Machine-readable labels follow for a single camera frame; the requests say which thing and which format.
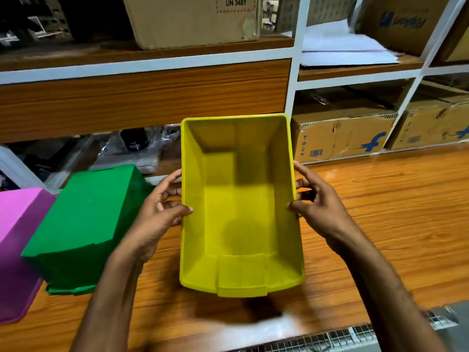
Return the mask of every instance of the yellow plastic bin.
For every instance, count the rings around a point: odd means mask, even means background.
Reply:
[[[181,124],[180,281],[221,297],[256,297],[304,281],[290,125],[283,113]]]

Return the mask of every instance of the plastic bin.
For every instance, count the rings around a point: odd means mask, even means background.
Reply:
[[[55,201],[39,188],[0,192],[0,324],[26,315],[42,278],[20,254]]]
[[[221,297],[256,297],[304,280],[290,126],[283,113],[181,124],[180,281]]]
[[[135,165],[80,172],[68,181],[22,252],[51,294],[84,294],[151,192]]]

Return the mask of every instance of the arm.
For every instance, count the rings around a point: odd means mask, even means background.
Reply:
[[[91,297],[71,352],[124,352],[132,316],[138,275],[155,254],[159,239],[181,217],[193,212],[179,201],[181,184],[173,181],[181,170],[168,175],[148,196],[135,222],[109,256]]]
[[[347,213],[331,185],[298,162],[305,179],[289,210],[303,216],[347,264],[370,315],[383,351],[448,352],[433,331],[401,279]],[[301,200],[313,199],[312,204]]]

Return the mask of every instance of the barcode label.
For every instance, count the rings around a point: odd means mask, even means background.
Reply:
[[[322,154],[322,149],[315,149],[309,154],[310,157],[319,157]]]
[[[418,141],[420,141],[420,138],[422,138],[421,135],[416,135],[414,137],[411,137],[407,140],[407,143],[417,143]]]

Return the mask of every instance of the plastic bag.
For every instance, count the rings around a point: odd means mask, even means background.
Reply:
[[[112,132],[109,139],[101,144],[101,151],[90,169],[135,164],[142,174],[154,173],[160,163],[163,148],[180,136],[180,127],[175,125],[148,127],[145,128],[145,133],[148,146],[140,151],[130,152],[120,136],[120,131]]]

